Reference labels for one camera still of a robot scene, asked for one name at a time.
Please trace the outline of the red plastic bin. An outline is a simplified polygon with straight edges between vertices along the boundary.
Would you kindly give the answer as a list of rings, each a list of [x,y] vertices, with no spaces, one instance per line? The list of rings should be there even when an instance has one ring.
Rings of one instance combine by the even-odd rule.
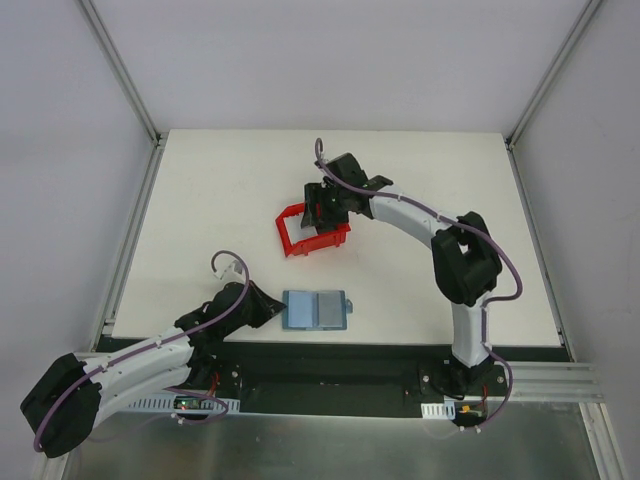
[[[302,227],[301,219],[304,204],[289,205],[276,217],[275,225],[284,255],[308,256],[311,252],[339,247],[347,240],[351,231],[348,223],[339,225],[335,230],[319,233],[315,227]]]

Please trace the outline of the blue leather card holder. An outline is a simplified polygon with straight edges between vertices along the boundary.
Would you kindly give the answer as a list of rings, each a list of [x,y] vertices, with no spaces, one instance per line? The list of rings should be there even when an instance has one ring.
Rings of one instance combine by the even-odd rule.
[[[324,328],[318,324],[318,295],[322,292],[339,291],[342,294],[342,320],[337,328]],[[353,313],[353,304],[344,290],[285,290],[285,310],[282,328],[285,331],[342,331],[347,329],[348,316]]]

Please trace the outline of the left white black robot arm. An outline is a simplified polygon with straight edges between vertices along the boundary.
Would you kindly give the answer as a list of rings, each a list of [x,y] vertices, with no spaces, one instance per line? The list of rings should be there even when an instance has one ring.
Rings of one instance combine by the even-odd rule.
[[[204,387],[207,361],[235,331],[259,328],[285,309],[254,282],[227,283],[165,332],[99,357],[58,357],[20,404],[34,449],[49,458],[81,443],[104,420],[132,402],[168,387]]]

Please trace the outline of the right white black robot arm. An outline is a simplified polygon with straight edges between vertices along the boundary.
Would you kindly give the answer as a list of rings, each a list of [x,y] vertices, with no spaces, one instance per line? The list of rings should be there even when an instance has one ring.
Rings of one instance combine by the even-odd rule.
[[[350,153],[327,162],[318,148],[316,166],[324,179],[304,186],[301,226],[329,233],[348,223],[353,213],[391,225],[428,247],[436,285],[451,302],[452,356],[458,364],[450,369],[450,382],[461,394],[476,392],[486,381],[481,364],[489,358],[481,304],[502,271],[499,255],[487,241],[483,218],[470,212],[446,220],[429,213],[390,179],[368,177]]]

